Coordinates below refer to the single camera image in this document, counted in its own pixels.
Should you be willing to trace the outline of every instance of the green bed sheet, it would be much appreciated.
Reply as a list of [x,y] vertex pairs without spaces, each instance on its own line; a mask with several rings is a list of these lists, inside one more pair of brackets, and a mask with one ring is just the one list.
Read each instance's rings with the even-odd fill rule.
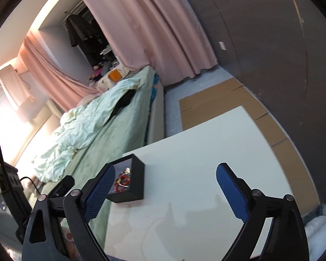
[[[150,109],[150,97],[155,71],[147,66],[135,77],[145,83],[134,95],[131,103],[111,119],[86,148],[79,150],[64,171],[75,179],[75,187],[81,189],[87,180],[95,177],[105,163],[121,158],[131,150],[143,147]],[[49,193],[58,182],[49,182],[42,193]],[[100,246],[105,246],[109,200],[105,200],[98,217],[89,226]]]

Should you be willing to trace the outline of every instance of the metal screw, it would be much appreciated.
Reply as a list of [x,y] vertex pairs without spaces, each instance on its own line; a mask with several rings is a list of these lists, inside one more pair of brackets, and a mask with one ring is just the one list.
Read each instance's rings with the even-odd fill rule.
[[43,201],[43,200],[46,199],[46,197],[47,197],[46,194],[41,194],[41,195],[38,197],[38,201]]
[[252,190],[252,194],[258,197],[261,196],[263,193],[259,189],[254,189]]
[[70,192],[71,196],[77,196],[80,194],[80,190],[79,189],[73,189],[71,192]]
[[289,201],[293,201],[294,200],[294,197],[291,195],[291,194],[286,194],[285,195],[285,198]]

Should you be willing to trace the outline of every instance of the blue gripper pad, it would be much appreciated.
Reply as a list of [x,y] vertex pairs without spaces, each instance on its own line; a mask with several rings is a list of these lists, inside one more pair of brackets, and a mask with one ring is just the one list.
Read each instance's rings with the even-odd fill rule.
[[223,164],[218,165],[216,169],[217,182],[226,196],[234,215],[241,219],[243,223],[246,223],[249,218],[248,203],[231,174],[226,170],[227,167],[224,167]]
[[115,167],[110,165],[85,201],[84,219],[88,224],[96,218],[115,181]]

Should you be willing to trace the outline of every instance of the tile floor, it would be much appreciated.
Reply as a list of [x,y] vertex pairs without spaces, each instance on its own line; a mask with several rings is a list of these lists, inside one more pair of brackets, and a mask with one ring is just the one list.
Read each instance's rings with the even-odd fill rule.
[[202,72],[193,79],[186,79],[165,88],[165,136],[183,131],[179,100],[230,79],[232,76],[222,67]]

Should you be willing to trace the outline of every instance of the dark gray wall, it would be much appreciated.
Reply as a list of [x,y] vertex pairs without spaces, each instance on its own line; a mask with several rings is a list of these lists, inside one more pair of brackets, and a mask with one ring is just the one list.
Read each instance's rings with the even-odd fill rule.
[[[188,0],[222,67],[301,153],[326,203],[326,20],[310,0]],[[219,42],[224,42],[226,51]]]

